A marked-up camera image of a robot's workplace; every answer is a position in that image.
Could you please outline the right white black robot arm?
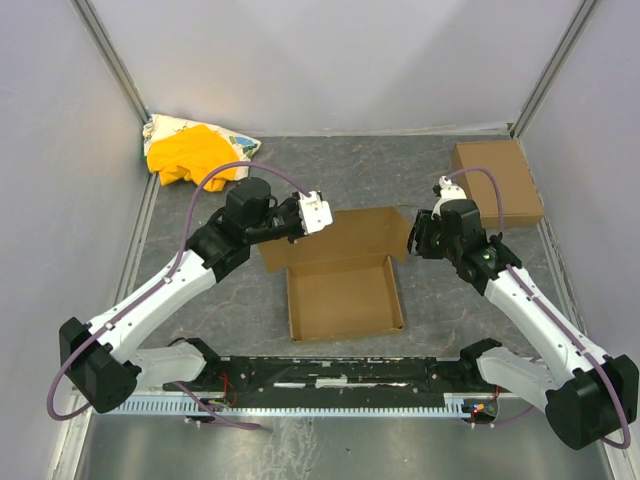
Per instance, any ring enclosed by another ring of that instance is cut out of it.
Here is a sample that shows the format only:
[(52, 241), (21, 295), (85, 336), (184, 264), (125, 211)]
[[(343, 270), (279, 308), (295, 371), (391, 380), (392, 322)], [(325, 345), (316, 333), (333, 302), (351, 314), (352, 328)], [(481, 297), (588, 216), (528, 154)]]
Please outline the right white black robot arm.
[(596, 441), (630, 447), (637, 418), (639, 369), (612, 357), (572, 325), (540, 291), (500, 235), (488, 235), (476, 204), (440, 200), (418, 211), (408, 244), (423, 259), (446, 259), (457, 275), (503, 312), (541, 356), (537, 366), (493, 340), (475, 344), (472, 364), (482, 380), (542, 411), (574, 450)]

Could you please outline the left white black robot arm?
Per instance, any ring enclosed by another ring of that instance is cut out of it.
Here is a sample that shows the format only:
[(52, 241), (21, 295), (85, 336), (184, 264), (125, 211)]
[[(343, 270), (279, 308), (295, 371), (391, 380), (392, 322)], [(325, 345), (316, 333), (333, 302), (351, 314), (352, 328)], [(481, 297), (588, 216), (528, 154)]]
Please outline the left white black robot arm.
[(332, 222), (318, 191), (278, 201), (262, 178), (246, 178), (227, 193), (205, 224), (187, 230), (177, 253), (145, 284), (108, 311), (59, 329), (59, 381), (67, 377), (88, 407), (108, 413), (136, 390), (197, 379), (213, 360), (202, 341), (144, 349), (145, 339), (191, 299), (218, 285), (249, 260), (254, 245), (295, 242)]

